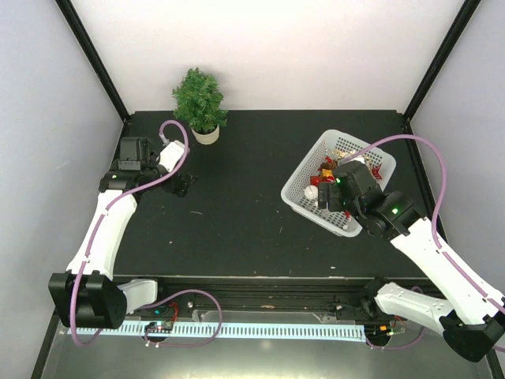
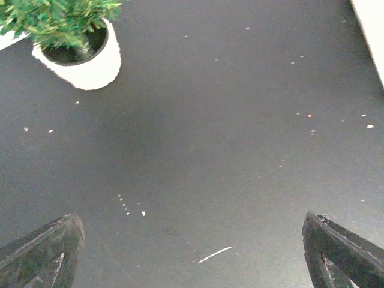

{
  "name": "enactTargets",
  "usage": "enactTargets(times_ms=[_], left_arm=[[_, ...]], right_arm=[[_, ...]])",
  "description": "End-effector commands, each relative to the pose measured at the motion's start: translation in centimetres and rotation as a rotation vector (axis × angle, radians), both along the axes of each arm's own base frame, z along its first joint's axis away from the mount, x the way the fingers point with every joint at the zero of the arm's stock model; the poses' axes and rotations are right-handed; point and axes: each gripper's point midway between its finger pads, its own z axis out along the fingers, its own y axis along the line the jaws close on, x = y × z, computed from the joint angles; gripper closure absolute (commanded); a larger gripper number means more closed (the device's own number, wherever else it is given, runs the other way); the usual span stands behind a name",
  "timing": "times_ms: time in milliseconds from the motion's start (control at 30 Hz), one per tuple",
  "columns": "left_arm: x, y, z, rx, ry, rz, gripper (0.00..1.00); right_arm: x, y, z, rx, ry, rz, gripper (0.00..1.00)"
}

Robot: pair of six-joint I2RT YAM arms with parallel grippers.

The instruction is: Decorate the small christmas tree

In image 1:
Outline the white perforated plastic basket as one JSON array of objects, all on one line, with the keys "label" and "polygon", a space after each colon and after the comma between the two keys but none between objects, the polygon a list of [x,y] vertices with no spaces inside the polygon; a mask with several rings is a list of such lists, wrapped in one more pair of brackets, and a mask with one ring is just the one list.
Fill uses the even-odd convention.
[{"label": "white perforated plastic basket", "polygon": [[[383,177],[377,181],[370,169],[382,165]],[[354,219],[357,199],[368,190],[384,190],[396,168],[395,158],[384,150],[356,137],[329,129],[322,133],[281,190],[282,200],[296,213],[332,234],[353,238],[362,231]],[[343,212],[318,209],[317,200],[305,198],[304,188],[311,176],[322,176],[326,182],[336,182],[343,197]]]}]

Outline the small green christmas tree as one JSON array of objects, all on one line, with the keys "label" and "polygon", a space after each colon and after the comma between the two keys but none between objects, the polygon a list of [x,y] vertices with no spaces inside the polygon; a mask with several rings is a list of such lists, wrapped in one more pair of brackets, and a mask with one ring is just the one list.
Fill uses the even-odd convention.
[{"label": "small green christmas tree", "polygon": [[216,78],[198,67],[190,68],[172,90],[174,116],[184,121],[202,145],[214,144],[227,124],[223,94]]}]

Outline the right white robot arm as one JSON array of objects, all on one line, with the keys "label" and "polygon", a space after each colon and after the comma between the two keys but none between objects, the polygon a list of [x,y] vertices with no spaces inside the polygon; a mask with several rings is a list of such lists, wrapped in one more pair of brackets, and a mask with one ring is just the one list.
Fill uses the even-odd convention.
[{"label": "right white robot arm", "polygon": [[373,280],[358,299],[368,318],[396,315],[439,333],[462,358],[479,362],[504,334],[504,295],[486,283],[432,229],[432,221],[403,193],[385,193],[367,166],[356,160],[337,166],[318,185],[318,207],[345,212],[369,235],[389,241],[438,288],[434,298]]}]

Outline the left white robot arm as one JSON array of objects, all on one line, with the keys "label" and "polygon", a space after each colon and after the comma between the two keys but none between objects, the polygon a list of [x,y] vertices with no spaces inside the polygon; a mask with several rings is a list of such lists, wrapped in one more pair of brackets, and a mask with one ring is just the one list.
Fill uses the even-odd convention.
[{"label": "left white robot arm", "polygon": [[144,307],[164,313],[170,297],[156,280],[114,283],[114,262],[125,229],[144,191],[165,186],[185,195],[191,177],[177,172],[189,152],[185,142],[165,141],[161,152],[146,137],[124,137],[119,157],[99,182],[95,214],[75,257],[48,289],[67,328],[119,328],[127,314]]}]

